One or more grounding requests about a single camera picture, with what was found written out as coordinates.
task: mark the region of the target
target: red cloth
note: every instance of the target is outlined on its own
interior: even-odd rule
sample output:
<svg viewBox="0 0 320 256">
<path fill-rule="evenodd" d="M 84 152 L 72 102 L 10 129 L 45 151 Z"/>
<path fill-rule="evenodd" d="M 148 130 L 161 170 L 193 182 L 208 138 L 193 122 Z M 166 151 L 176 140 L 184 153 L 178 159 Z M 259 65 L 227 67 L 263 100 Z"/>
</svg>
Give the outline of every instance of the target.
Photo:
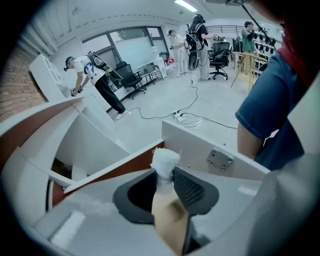
<svg viewBox="0 0 320 256">
<path fill-rule="evenodd" d="M 284 24 L 282 47 L 277 51 L 298 74 L 303 85 L 308 88 L 320 69 L 318 51 L 315 50 L 313 52 L 310 38 L 305 36 L 308 33 L 303 33 L 302 31 L 302 34 L 296 34 L 293 28 L 294 25 L 287 25 L 292 24 L 291 22 L 285 22 Z"/>
</svg>

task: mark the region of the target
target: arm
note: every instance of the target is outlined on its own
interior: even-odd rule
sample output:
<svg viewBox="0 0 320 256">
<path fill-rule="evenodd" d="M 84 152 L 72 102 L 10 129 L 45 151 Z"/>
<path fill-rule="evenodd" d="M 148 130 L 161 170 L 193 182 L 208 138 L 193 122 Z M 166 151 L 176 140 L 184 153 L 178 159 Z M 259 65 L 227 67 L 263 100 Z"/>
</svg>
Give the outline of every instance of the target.
<svg viewBox="0 0 320 256">
<path fill-rule="evenodd" d="M 254 159 L 264 145 L 264 139 L 252 135 L 241 123 L 238 125 L 238 152 L 250 159 Z"/>
<path fill-rule="evenodd" d="M 235 117 L 238 152 L 254 159 L 272 132 L 281 129 L 289 113 L 289 94 L 283 66 L 273 58 L 256 81 Z"/>
</svg>

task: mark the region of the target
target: brick wall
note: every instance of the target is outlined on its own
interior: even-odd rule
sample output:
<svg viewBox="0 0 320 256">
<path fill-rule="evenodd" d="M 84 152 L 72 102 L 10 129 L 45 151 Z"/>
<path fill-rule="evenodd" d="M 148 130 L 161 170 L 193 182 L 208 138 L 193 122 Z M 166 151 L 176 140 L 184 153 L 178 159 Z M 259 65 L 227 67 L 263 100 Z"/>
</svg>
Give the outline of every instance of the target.
<svg viewBox="0 0 320 256">
<path fill-rule="evenodd" d="M 0 122 L 47 101 L 29 71 L 31 62 L 19 49 L 8 58 L 0 78 Z"/>
</svg>

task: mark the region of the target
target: green shirt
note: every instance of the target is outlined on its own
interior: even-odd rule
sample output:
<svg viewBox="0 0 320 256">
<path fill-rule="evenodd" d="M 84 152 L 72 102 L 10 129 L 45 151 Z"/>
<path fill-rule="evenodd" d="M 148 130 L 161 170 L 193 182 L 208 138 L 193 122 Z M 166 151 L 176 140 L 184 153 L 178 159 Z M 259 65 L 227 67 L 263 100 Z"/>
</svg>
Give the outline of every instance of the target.
<svg viewBox="0 0 320 256">
<path fill-rule="evenodd" d="M 248 36 L 250 35 L 251 33 L 246 30 L 246 28 L 242 29 L 242 42 L 243 42 L 243 52 L 249 52 L 249 53 L 254 53 L 255 52 L 255 42 L 253 40 L 253 38 L 251 39 L 248 39 Z"/>
</svg>

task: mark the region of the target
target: blue t-shirt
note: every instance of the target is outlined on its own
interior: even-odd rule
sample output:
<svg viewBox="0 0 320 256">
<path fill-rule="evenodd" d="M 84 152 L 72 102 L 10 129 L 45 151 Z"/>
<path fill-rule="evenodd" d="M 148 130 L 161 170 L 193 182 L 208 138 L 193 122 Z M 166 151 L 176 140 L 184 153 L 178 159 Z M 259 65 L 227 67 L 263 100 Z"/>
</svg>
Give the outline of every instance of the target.
<svg viewBox="0 0 320 256">
<path fill-rule="evenodd" d="M 287 117 L 305 92 L 297 73 L 276 53 L 235 113 L 238 121 L 258 139 L 264 140 L 279 130 L 265 141 L 254 159 L 270 171 L 281 169 L 304 154 Z"/>
</svg>

